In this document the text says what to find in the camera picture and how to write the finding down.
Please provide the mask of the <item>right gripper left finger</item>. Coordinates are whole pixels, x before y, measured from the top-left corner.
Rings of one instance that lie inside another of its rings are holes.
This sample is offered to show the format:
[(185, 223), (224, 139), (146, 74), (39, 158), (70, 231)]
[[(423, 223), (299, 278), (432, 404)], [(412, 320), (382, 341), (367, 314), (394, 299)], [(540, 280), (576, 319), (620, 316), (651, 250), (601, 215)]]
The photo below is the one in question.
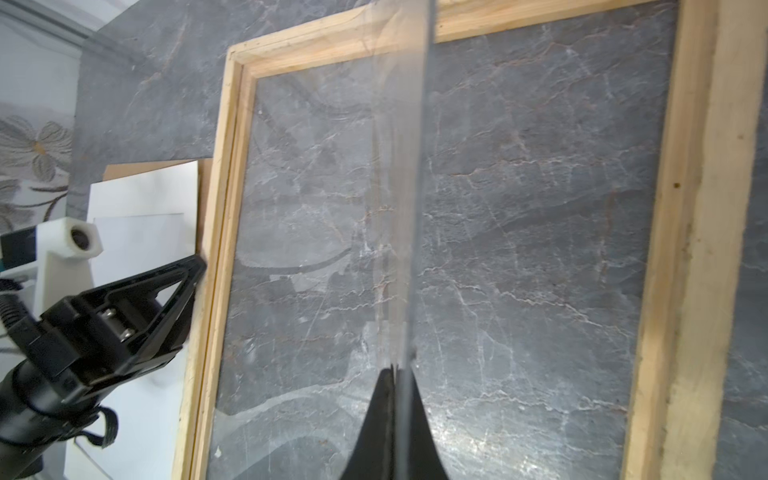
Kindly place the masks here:
[(380, 371), (356, 444), (341, 480), (383, 480), (394, 475), (395, 373)]

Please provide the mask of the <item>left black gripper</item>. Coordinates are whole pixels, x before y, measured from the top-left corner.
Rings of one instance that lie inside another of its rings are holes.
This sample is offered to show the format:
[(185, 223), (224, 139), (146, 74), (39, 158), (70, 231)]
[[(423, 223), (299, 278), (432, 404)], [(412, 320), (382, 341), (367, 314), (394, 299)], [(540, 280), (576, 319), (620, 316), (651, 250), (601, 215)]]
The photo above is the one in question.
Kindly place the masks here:
[(1, 321), (25, 356), (1, 382), (2, 478), (40, 472), (44, 452), (61, 441), (114, 444), (119, 420), (103, 399), (181, 350), (205, 270), (191, 255), (66, 297), (41, 321), (18, 296), (2, 295)]

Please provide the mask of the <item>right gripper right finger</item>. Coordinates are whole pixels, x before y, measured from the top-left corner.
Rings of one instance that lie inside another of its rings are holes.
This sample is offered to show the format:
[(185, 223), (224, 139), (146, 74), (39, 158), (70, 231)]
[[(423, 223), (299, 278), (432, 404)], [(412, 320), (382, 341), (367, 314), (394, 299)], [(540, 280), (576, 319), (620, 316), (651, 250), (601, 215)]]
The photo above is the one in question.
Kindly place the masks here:
[(397, 478), (448, 479), (410, 369), (397, 371)]

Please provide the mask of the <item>wooden picture frame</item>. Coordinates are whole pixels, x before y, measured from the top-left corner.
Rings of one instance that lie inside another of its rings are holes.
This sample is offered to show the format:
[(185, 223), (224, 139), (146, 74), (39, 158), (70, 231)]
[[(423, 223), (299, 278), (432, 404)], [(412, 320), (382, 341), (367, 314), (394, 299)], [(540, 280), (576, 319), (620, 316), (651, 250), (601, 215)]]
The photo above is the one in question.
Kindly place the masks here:
[[(229, 48), (172, 475), (205, 475), (254, 88), (260, 78), (396, 50), (397, 22), (354, 8)], [(622, 475), (708, 479), (767, 63), (763, 1), (685, 1), (657, 180)]]

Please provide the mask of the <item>clear acrylic sheet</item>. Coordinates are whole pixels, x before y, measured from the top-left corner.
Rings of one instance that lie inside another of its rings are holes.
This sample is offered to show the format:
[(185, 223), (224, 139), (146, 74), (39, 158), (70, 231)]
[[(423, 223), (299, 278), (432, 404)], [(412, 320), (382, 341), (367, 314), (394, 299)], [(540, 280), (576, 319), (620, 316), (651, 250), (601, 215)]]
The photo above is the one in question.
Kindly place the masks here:
[(396, 50), (256, 81), (201, 479), (340, 478), (389, 367), (398, 479), (436, 5), (366, 6)]

